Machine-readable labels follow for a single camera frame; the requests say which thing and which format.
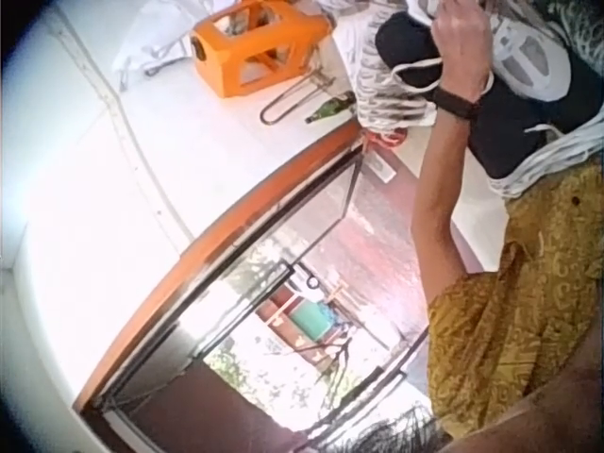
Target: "wrist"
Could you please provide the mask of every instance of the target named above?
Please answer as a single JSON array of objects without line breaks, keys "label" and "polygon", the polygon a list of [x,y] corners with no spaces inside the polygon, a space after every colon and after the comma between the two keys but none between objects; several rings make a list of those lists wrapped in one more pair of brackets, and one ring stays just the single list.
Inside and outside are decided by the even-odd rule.
[{"label": "wrist", "polygon": [[443,73],[441,77],[441,88],[451,94],[465,99],[472,104],[476,104],[482,97],[484,88],[487,84],[487,77],[480,81],[464,78],[463,76],[453,76]]}]

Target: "doorway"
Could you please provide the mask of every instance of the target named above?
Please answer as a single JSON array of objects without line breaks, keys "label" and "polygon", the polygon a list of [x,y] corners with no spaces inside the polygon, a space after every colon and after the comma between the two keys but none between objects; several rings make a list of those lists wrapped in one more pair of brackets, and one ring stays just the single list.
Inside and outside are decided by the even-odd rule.
[{"label": "doorway", "polygon": [[[394,172],[384,182],[356,149],[277,207],[185,297],[153,347],[109,387],[105,410],[178,452],[193,451],[178,447],[184,437],[196,442],[185,427],[211,432],[217,417],[208,411],[228,411],[216,379],[211,391],[202,384],[209,376],[249,403],[238,412],[268,415],[269,431],[304,431],[353,397],[428,323],[411,207],[400,203],[412,199],[414,176]],[[184,413],[190,420],[167,423]],[[232,425],[234,412],[225,419]]]}]

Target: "orange box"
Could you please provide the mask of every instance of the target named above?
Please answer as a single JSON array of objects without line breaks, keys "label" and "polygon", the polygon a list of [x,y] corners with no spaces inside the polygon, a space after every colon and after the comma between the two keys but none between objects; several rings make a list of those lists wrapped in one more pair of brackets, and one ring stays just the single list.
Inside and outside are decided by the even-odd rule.
[{"label": "orange box", "polygon": [[305,74],[330,32],[326,17],[282,0],[244,0],[195,26],[195,68],[220,97],[245,96]]}]

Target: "black wristband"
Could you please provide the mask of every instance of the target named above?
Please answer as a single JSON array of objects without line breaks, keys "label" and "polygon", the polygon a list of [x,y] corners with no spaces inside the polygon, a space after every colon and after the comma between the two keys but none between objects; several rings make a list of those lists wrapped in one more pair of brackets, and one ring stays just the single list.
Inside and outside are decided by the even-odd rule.
[{"label": "black wristband", "polygon": [[449,113],[462,118],[463,120],[475,120],[478,116],[479,104],[473,104],[462,97],[436,87],[432,97],[432,102],[436,107],[448,111]]}]

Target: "bottle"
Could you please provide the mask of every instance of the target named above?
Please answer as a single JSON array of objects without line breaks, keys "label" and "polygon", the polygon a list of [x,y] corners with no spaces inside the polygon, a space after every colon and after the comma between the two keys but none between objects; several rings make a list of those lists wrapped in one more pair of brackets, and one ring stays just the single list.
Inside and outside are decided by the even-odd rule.
[{"label": "bottle", "polygon": [[315,121],[322,120],[323,118],[329,118],[335,116],[341,111],[349,109],[357,103],[357,97],[351,91],[344,92],[339,96],[332,97],[323,105],[317,109],[311,116],[305,119],[305,123],[308,125]]}]

